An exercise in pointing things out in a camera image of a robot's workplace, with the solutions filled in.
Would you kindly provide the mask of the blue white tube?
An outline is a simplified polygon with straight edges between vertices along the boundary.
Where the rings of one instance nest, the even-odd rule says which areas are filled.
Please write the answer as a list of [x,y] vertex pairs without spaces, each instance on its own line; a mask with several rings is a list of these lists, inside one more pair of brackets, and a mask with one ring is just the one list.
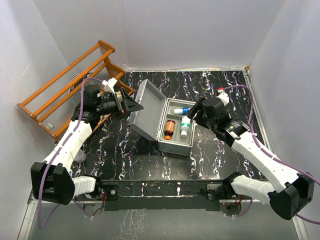
[[189,107],[184,107],[184,108],[174,108],[173,109],[173,114],[174,115],[187,115],[189,112],[190,108]]

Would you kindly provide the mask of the white green-label bottle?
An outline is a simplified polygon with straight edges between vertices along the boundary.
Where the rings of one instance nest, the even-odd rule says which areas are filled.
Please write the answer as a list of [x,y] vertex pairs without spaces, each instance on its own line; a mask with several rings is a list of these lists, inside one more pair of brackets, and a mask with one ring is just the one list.
[[188,136],[190,126],[191,126],[191,120],[187,116],[183,116],[181,118],[181,124],[180,124],[180,136],[182,138],[186,138]]

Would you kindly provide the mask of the grey plastic tray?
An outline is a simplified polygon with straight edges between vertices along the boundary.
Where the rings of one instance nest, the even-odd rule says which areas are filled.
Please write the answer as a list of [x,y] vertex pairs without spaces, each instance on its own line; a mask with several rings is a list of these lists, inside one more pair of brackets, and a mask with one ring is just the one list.
[[[193,146],[193,141],[194,141],[194,133],[195,133],[195,122],[191,120],[190,122],[190,129],[188,132],[188,135],[186,138],[181,137],[181,131],[180,131],[180,126],[181,126],[181,120],[182,117],[186,115],[174,115],[173,114],[173,109],[175,108],[192,108],[195,105],[195,102],[193,101],[186,101],[186,100],[180,100],[180,99],[173,99],[173,98],[168,98],[167,103],[165,106],[162,122],[161,122],[161,127],[160,127],[160,132],[159,132],[159,141],[164,142],[164,143],[169,143],[169,144],[176,144],[176,145],[182,145],[182,146],[187,146],[187,147],[192,147]],[[173,120],[175,121],[175,129],[173,136],[171,137],[171,140],[166,140],[165,139],[165,126],[167,120]]]

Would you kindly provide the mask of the silver metal medicine case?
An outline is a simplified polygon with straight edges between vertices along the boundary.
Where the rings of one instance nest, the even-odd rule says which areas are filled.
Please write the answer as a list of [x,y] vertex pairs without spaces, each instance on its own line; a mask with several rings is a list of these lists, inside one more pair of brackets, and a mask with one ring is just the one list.
[[145,139],[157,142],[158,150],[189,156],[193,148],[196,124],[192,120],[186,137],[181,136],[185,114],[174,114],[175,109],[192,108],[192,101],[166,97],[148,79],[141,82],[135,101],[143,110],[130,114],[128,125]]

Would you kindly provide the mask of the brown medicine bottle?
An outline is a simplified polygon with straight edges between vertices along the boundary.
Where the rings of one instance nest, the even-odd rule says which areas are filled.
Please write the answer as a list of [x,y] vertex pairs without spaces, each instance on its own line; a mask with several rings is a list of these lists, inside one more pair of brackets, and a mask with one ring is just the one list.
[[171,140],[174,130],[175,130],[176,122],[174,120],[167,120],[164,128],[164,139]]

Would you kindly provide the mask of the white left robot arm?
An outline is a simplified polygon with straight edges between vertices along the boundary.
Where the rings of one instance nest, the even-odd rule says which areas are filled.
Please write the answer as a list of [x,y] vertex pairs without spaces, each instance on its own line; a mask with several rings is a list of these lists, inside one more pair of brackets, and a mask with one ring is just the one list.
[[81,88],[80,103],[75,107],[62,139],[42,162],[34,162],[31,166],[35,199],[68,205],[80,195],[88,195],[93,200],[103,195],[104,188],[98,177],[87,174],[73,177],[71,166],[81,159],[82,146],[102,116],[125,115],[143,110],[143,106],[129,97],[124,88],[120,88],[120,94],[121,100],[111,91],[101,92],[97,84]]

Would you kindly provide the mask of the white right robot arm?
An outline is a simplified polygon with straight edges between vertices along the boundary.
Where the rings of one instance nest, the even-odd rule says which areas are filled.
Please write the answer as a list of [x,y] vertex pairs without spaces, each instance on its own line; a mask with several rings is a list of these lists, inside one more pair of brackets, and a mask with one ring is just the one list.
[[219,186],[221,195],[230,199],[248,196],[270,205],[284,220],[291,220],[311,202],[315,181],[305,173],[277,162],[274,155],[256,140],[250,127],[238,118],[231,118],[219,97],[200,98],[188,111],[187,117],[211,130],[233,150],[247,158],[266,177],[265,181],[252,179],[234,172]]

